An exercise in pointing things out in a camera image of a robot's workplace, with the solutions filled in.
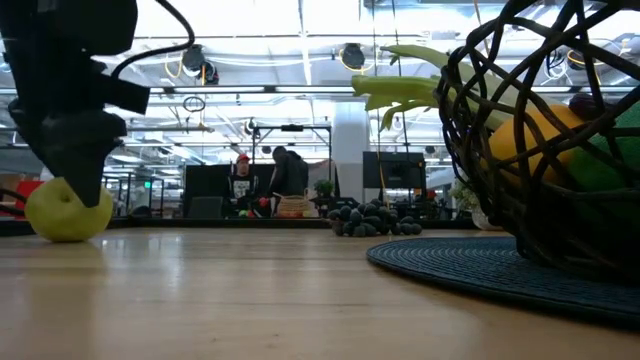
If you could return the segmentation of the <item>faux green potted plant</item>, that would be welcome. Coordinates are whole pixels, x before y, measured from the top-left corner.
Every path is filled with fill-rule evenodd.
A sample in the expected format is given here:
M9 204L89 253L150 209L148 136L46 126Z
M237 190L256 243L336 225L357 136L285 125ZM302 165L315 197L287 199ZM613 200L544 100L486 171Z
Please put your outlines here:
M459 180L455 180L451 189L451 196L456 201L457 207L461 211L471 214L473 223L483 231L499 231L501 227L492 225L488 216L480 207L476 194Z

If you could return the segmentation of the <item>green avocado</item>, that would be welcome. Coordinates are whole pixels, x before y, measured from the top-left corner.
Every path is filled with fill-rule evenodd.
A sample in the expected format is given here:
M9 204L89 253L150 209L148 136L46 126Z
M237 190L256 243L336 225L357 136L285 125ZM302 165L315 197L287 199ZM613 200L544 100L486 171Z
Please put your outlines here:
M640 102L622 113L616 119L616 126L640 127ZM640 170L640 137L618 137L616 143L624 162L632 169ZM568 170L582 189L589 192L616 190L625 186L623 178L616 171L579 147L573 149ZM602 206L617 220L640 225L640 203L605 202Z

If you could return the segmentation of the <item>orange yellow mango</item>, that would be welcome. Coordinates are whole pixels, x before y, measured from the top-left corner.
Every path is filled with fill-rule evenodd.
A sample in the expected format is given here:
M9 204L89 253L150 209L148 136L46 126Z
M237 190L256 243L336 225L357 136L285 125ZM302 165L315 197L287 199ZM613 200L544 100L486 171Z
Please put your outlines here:
M567 105L553 104L550 106L550 109L564 125L571 129L575 129L585 123L585 120L572 112ZM560 134L559 130L556 129L536 107L527 109L526 113L532 117L545 140L549 140ZM524 124L524 140L527 150L537 145L537 142L527 124ZM489 145L492 155L499 160L511 158L516 155L513 119L509 119L504 122L489 137ZM557 157L558 161L566 170L569 170L568 166L570 165L572 158L572 150L561 152ZM554 185L568 185L568 182L563 180L551 166L547 167L542 179Z

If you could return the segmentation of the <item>light woven basket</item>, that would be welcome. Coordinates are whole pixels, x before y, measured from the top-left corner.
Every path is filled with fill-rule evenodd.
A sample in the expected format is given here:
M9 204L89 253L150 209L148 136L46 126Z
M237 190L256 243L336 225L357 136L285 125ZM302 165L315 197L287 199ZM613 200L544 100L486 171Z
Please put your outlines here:
M274 194L277 199L275 215L280 218L309 218L312 215L311 202L308 198L308 190L302 195Z

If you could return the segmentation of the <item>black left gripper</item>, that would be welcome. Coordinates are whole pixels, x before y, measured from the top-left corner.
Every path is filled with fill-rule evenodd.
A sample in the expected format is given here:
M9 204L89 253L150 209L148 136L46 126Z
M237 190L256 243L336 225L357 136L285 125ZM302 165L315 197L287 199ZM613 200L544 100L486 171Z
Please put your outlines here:
M77 112L106 105L90 88L90 77L104 74L92 58L129 50L137 19L136 0L0 0L18 96L9 115L49 173L88 208L100 202L106 157L127 128L118 115Z

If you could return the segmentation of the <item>dark woven twig basket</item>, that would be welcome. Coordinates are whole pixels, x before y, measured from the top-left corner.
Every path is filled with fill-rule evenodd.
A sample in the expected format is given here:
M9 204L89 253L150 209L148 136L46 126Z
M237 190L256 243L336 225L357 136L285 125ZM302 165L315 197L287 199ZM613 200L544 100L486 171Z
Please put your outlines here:
M640 0L600 0L588 13L583 0L566 0L550 26L523 17L533 0L509 0L500 15L480 26L441 68L435 91L444 140L461 182L478 197L489 219L512 233L520 252L556 268L589 276L609 276L640 282L640 225L617 220L605 202L640 203L640 170L628 166L618 137L640 137L640 127L617 127L616 119L640 102L640 65L594 44L590 30L622 10L640 12ZM571 129L552 112L553 103L534 88L538 72L556 50L579 53L588 87L601 116ZM471 65L475 75L463 84L458 65ZM485 73L503 79L487 99ZM518 89L515 107L499 99L512 85ZM559 130L545 140L527 109L536 107ZM489 137L498 129L485 125L490 113L512 115L516 155L504 160L491 153ZM526 149L524 124L537 145ZM624 180L621 189L589 192L558 161L558 154L576 147L603 162ZM544 181L551 166L568 182Z

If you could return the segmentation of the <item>dark purple grape bunch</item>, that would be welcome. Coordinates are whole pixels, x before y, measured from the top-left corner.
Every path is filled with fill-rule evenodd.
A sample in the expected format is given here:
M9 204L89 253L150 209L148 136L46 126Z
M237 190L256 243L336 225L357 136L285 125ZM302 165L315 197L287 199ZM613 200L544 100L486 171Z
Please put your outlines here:
M396 209L390 208L378 199L332 209L327 213L327 219L336 236L375 237L422 233L422 226L412 216L401 217Z

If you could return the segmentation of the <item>small green plant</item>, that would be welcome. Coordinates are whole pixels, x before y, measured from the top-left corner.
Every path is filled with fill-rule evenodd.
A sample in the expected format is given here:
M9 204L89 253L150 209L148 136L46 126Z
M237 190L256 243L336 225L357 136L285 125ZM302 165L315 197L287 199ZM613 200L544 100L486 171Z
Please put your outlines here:
M315 197L312 202L321 218L326 218L332 202L334 184L331 180L320 179L314 184Z

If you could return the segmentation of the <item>dark blue round woven placemat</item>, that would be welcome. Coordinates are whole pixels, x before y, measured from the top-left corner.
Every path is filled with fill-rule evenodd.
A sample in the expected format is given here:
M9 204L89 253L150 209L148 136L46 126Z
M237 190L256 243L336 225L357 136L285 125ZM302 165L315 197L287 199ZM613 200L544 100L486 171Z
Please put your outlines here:
M412 238L366 251L425 284L578 321L640 331L640 285L593 281L521 257L511 237Z

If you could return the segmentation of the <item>black metal rig frame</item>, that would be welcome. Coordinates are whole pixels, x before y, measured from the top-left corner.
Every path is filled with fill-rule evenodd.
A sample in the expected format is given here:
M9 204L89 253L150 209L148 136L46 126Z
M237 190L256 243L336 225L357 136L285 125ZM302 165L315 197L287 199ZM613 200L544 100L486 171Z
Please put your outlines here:
M232 229L330 229L325 219L160 219L160 218L116 218L108 229L127 228L232 228ZM22 220L1 220L0 237L34 235L28 222Z

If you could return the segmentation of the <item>yellow-green apple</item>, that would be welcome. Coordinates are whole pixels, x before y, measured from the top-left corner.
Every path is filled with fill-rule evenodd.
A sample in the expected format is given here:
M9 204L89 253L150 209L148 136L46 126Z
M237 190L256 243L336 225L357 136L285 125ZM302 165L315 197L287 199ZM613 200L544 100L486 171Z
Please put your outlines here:
M64 178L53 178L27 198L25 217L33 230L51 242L84 242L103 232L113 213L109 191L100 186L99 203L85 207Z

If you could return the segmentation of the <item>black partition panel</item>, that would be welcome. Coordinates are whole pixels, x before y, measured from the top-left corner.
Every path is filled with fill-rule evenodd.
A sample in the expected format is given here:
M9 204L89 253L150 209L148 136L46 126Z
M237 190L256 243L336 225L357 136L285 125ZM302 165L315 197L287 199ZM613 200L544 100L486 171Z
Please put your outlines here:
M183 215L187 217L191 200L194 197L217 196L223 198L222 217L237 217L229 213L226 198L227 178L234 172L235 164L226 163L218 165L189 165L185 170L185 188L183 193ZM255 198L250 203L249 209L257 209L261 205L262 198L268 197L269 183L274 170L273 164L252 164L251 171L258 177L258 186Z

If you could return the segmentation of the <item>green celery stalk bunch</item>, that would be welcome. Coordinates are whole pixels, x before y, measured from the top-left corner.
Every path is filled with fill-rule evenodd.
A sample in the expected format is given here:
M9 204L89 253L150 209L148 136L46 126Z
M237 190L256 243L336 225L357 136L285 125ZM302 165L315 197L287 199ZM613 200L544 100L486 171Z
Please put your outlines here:
M443 67L448 63L449 56L435 49L417 45L392 45L382 48L391 52L392 63L398 61L400 57L412 57L424 60L437 67ZM458 65L460 77L463 84L475 75L474 68L462 62ZM503 79L490 73L484 75L487 99L494 95ZM390 107L383 116L381 129L389 129L392 118L397 112L408 111L416 107L438 108L438 102L434 96L440 82L440 76L434 75L430 78L415 76L366 76L354 75L351 85L355 96L369 95L366 102L366 111ZM509 85L502 94L499 102L501 104L515 107L518 97L518 89ZM499 128L512 115L494 110L490 113L486 127L492 130Z

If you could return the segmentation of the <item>red crates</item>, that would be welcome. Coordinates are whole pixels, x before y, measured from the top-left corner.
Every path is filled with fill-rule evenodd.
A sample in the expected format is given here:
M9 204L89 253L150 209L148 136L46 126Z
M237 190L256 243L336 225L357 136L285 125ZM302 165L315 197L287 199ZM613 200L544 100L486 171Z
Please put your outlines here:
M31 193L34 192L42 184L43 181L40 180L22 180L18 182L16 192L24 198L28 198ZM15 208L18 210L24 210L24 207L25 202L17 199L15 202Z

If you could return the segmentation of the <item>person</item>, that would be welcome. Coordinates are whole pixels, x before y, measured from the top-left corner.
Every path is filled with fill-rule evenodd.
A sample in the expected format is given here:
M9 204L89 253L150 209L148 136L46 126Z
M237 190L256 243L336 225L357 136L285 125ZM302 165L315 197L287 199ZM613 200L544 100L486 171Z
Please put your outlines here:
M255 198L257 186L258 177L251 171L249 156L240 154L236 159L234 172L227 178L226 198L229 213L240 215L247 211Z
M283 146L274 149L275 161L269 191L282 196L303 196L309 184L309 167L295 151Z

